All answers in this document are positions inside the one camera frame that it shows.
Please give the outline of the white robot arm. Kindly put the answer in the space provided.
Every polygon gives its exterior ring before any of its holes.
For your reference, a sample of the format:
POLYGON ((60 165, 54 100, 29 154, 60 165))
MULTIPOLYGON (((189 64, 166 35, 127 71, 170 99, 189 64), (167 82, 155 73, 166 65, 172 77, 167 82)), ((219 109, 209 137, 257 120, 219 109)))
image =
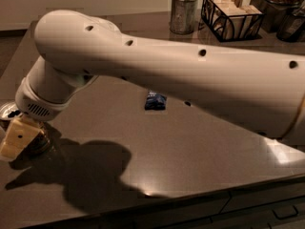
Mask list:
POLYGON ((286 145, 305 144, 305 57, 126 35, 108 20, 54 10, 36 24, 39 57, 15 95, 20 115, 1 141, 16 159, 97 76, 188 100, 286 145))

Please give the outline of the white gripper with vents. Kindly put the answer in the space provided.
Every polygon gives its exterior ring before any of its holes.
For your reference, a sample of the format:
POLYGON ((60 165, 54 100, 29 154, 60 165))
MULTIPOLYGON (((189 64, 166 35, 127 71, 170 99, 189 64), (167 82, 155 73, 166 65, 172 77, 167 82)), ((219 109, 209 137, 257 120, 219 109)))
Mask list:
POLYGON ((39 121, 55 119, 68 108, 70 102, 51 103, 42 99, 31 88, 29 79, 24 77, 16 92, 15 103, 24 115, 18 116, 10 122, 0 143, 1 160, 17 159, 22 151, 42 132, 42 123, 39 121))

